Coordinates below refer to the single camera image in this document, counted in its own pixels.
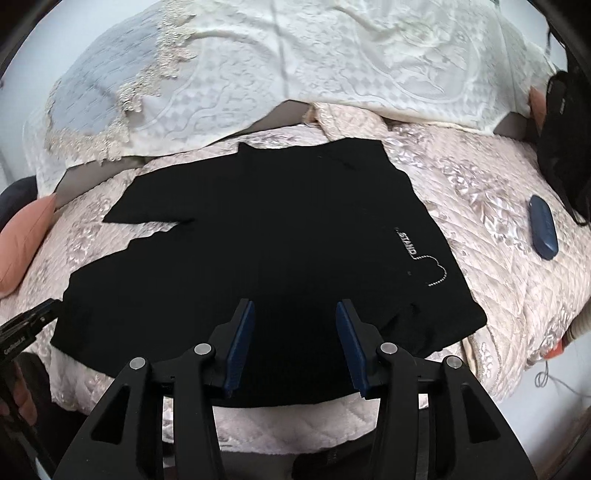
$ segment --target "gray fabric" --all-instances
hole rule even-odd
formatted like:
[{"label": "gray fabric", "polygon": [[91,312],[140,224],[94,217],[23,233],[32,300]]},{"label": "gray fabric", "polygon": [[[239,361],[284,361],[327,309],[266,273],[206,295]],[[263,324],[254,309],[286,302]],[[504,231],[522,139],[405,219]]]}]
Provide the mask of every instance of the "gray fabric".
[{"label": "gray fabric", "polygon": [[123,157],[119,161],[105,161],[102,164],[94,161],[68,169],[56,189],[56,208],[63,207],[119,172],[143,167],[145,161],[143,157]]},{"label": "gray fabric", "polygon": [[501,120],[501,123],[496,126],[494,134],[513,138],[514,140],[523,140],[525,139],[526,131],[527,118],[519,113],[510,112],[503,120]]},{"label": "gray fabric", "polygon": [[238,132],[236,135],[262,132],[273,128],[290,127],[302,122],[302,117],[308,111],[308,103],[287,100],[276,106],[269,115],[254,122],[247,129]]}]

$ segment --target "gray cable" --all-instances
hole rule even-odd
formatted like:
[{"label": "gray cable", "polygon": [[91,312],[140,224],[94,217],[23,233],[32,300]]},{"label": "gray cable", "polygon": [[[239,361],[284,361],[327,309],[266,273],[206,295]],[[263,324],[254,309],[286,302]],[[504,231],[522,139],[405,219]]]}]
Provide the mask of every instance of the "gray cable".
[{"label": "gray cable", "polygon": [[580,392],[577,392],[573,388],[569,387],[566,383],[564,383],[561,379],[556,378],[556,377],[550,375],[549,368],[548,368],[548,360],[546,360],[546,367],[545,367],[545,369],[544,369],[543,372],[539,372],[535,376],[534,384],[538,388],[544,388],[548,384],[548,380],[553,380],[556,383],[559,383],[560,385],[562,385],[563,387],[567,388],[568,390],[570,390],[572,393],[574,393],[578,397],[581,397],[581,398],[591,398],[591,395],[585,395],[585,394],[582,394]]}]

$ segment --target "black bag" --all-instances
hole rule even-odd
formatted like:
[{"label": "black bag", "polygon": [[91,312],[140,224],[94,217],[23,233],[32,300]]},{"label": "black bag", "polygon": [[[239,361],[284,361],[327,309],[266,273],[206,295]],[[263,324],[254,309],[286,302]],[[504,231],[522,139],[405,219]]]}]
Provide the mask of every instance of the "black bag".
[{"label": "black bag", "polygon": [[548,83],[538,164],[570,216],[585,226],[591,220],[591,89],[573,63],[569,59],[570,71],[558,72]]}]

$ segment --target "quilted bedspread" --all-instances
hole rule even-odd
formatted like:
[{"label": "quilted bedspread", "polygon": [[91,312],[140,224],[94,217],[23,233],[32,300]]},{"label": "quilted bedspread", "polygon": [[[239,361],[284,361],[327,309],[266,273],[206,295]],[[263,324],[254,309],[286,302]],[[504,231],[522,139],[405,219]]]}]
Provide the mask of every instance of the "quilted bedspread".
[{"label": "quilted bedspread", "polygon": [[[233,153],[241,141],[282,148],[342,137],[379,138],[392,163],[409,175],[488,316],[486,327],[431,359],[459,355],[495,400],[508,396],[527,362],[539,360],[557,343],[591,296],[591,232],[577,227],[564,211],[538,172],[535,151],[506,138],[457,129],[387,125],[378,115],[350,106],[314,104],[307,122],[159,158],[78,197],[56,214],[20,289],[0,303],[0,322],[48,297],[61,298],[72,271],[126,248],[132,238],[172,227],[102,223],[137,175]],[[545,198],[554,215],[560,253],[552,261],[542,260],[531,247],[527,205],[532,194]],[[112,379],[51,347],[53,328],[46,327],[30,349],[49,371],[54,400],[88,413]],[[379,400],[356,394],[313,406],[215,408],[215,419],[223,450],[303,453],[371,431],[378,406]],[[172,417],[172,403],[165,400],[166,441],[173,438]]]}]

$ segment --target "floor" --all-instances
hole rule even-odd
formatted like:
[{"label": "floor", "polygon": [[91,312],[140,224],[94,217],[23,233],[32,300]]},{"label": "floor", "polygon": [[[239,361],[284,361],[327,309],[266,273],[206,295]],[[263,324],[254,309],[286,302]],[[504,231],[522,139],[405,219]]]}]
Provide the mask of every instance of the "floor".
[{"label": "floor", "polygon": [[[583,394],[591,394],[591,335],[571,344],[548,362],[550,374]],[[515,394],[499,405],[536,470],[542,470],[560,450],[574,423],[591,406],[560,384],[537,388],[535,376],[544,363],[525,372]]]}]

